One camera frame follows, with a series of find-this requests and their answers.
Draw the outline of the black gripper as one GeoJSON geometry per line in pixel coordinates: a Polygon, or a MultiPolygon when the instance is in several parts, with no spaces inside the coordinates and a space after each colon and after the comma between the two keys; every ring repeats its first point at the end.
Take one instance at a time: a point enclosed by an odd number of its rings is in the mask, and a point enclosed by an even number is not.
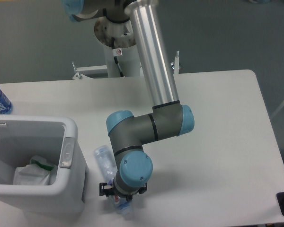
{"type": "Polygon", "coordinates": [[[143,194],[148,190],[147,184],[144,184],[138,190],[134,192],[123,192],[121,189],[117,189],[117,187],[113,184],[108,183],[100,183],[99,184],[99,196],[112,196],[116,195],[120,198],[124,198],[127,201],[131,201],[133,196],[136,194],[143,194]]]}

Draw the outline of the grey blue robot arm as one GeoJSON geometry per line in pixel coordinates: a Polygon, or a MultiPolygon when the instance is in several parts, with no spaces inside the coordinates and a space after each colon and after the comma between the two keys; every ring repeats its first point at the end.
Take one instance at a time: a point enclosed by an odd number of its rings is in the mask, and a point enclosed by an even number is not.
{"type": "Polygon", "coordinates": [[[147,191],[153,165],[143,145],[189,133],[195,126],[189,106],[178,98],[157,17],[156,0],[64,0],[63,8],[75,22],[97,19],[94,32],[111,52],[137,47],[153,103],[152,113],[134,116],[117,111],[106,120],[117,173],[111,183],[100,183],[99,195],[132,200],[147,191]]]}

